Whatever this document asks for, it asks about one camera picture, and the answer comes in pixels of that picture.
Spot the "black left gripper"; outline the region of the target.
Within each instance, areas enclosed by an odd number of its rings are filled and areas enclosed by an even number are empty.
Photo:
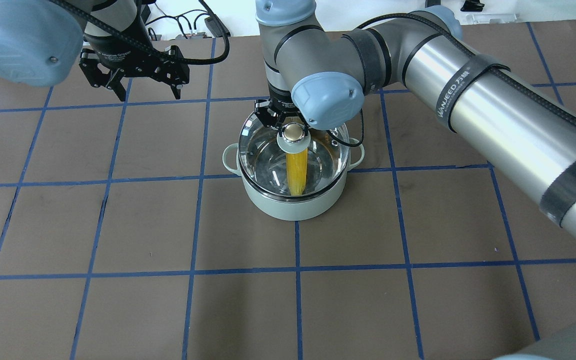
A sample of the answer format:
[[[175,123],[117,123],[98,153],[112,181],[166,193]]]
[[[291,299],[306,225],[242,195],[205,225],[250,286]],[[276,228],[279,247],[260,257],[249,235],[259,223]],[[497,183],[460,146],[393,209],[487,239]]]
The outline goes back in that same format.
[[[121,34],[148,47],[153,44],[141,18],[140,7],[135,0],[103,0],[92,6],[90,15],[106,23]],[[177,45],[161,51],[172,60],[164,60],[118,39],[100,27],[88,22],[84,39],[91,48],[80,52],[78,66],[93,88],[113,91],[120,101],[126,101],[126,89],[121,83],[124,76],[144,76],[169,85],[174,98],[181,99],[181,89],[190,82],[190,68],[181,63],[183,57]],[[109,69],[103,73],[100,65]]]

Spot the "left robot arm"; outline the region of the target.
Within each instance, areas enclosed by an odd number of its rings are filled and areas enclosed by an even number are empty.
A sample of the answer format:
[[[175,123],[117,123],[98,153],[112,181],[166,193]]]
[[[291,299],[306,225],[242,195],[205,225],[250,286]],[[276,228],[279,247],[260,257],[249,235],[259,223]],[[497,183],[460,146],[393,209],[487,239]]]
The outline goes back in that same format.
[[[34,87],[63,82],[75,61],[94,88],[126,99],[124,78],[190,80],[180,48],[153,47],[137,0],[0,0],[0,77]]]

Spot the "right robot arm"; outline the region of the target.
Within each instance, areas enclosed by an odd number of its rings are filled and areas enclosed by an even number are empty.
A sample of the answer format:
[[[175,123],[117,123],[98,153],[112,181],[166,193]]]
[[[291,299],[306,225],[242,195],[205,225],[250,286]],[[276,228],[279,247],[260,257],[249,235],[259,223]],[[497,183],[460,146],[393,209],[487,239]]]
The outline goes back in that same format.
[[[258,0],[256,20],[270,100],[258,116],[329,131],[361,111],[365,95],[400,82],[441,125],[509,178],[551,223],[576,238],[576,116],[461,41],[453,12],[431,6],[362,23],[327,39],[313,0]]]

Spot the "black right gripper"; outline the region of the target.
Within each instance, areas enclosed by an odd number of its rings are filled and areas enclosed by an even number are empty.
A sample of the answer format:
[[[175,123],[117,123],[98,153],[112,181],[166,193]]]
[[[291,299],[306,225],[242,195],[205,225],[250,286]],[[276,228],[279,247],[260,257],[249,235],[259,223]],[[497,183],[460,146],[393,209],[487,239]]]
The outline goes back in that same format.
[[[297,114],[298,108],[287,89],[281,89],[268,82],[269,99],[254,101],[254,116],[266,128],[279,130],[284,122],[284,113]],[[295,136],[310,137],[310,127],[300,117],[295,118]]]

